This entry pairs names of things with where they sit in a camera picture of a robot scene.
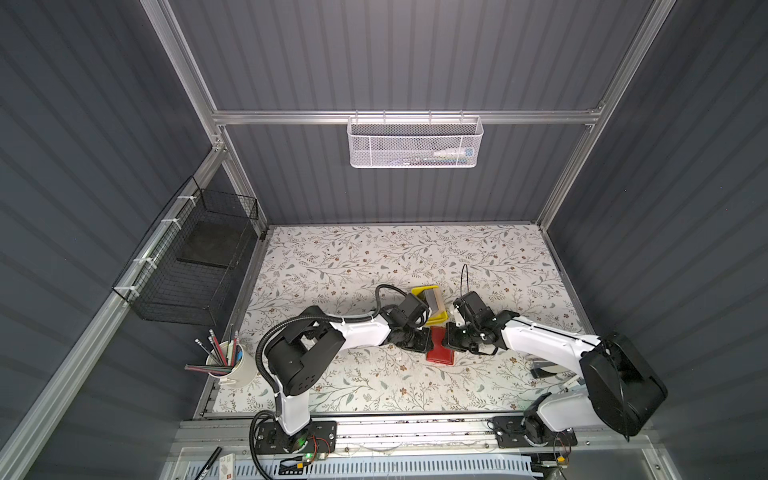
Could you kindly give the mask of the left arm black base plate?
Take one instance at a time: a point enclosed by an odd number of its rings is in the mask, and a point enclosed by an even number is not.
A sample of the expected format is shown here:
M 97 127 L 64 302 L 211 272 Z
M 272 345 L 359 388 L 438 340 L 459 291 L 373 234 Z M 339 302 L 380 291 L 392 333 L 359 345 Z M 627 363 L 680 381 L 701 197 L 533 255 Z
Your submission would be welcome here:
M 286 434 L 274 420 L 263 420 L 253 436 L 257 454 L 333 453 L 338 423 L 311 420 L 307 427 L 293 435 Z

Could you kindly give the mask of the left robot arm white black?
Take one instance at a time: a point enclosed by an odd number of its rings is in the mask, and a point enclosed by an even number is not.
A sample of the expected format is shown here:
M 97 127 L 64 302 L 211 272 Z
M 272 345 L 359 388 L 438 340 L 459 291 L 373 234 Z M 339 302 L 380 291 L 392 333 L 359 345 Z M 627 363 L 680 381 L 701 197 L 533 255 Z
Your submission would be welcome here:
M 311 422 L 309 393 L 336 356 L 356 348 L 395 346 L 427 353 L 434 348 L 426 323 L 429 305 L 416 295 L 395 290 L 400 303 L 366 314 L 342 317 L 310 306 L 263 335 L 254 358 L 275 398 L 273 421 L 287 437 L 300 437 Z

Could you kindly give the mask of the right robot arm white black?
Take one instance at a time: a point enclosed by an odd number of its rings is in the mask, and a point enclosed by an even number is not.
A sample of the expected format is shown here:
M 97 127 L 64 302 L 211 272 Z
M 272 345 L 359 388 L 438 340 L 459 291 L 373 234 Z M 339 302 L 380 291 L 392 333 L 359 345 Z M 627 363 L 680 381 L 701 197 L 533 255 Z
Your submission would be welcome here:
M 470 291 L 453 301 L 461 326 L 446 324 L 443 345 L 453 351 L 492 355 L 512 350 L 553 363 L 583 380 L 564 392 L 539 396 L 524 412 L 520 428 L 543 444 L 569 429 L 606 426 L 629 439 L 668 398 L 660 376 L 623 334 L 577 334 L 536 324 L 509 310 L 498 313 Z

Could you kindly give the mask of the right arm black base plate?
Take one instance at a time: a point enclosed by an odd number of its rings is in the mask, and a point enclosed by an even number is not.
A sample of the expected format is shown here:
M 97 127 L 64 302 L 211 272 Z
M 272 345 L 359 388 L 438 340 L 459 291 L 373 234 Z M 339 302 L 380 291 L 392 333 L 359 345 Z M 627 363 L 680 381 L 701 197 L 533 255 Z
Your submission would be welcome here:
M 550 430 L 536 415 L 495 416 L 487 422 L 500 448 L 565 447 L 578 444 L 572 429 L 560 432 Z

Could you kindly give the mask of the red leather card holder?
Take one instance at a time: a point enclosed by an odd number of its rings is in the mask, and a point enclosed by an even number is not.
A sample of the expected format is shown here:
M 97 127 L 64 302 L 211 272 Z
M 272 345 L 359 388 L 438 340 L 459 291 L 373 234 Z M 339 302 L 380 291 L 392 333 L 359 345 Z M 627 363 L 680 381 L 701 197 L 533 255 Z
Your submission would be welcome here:
M 455 352 L 443 345 L 447 329 L 444 326 L 434 326 L 430 329 L 432 349 L 426 353 L 426 360 L 432 364 L 452 366 Z

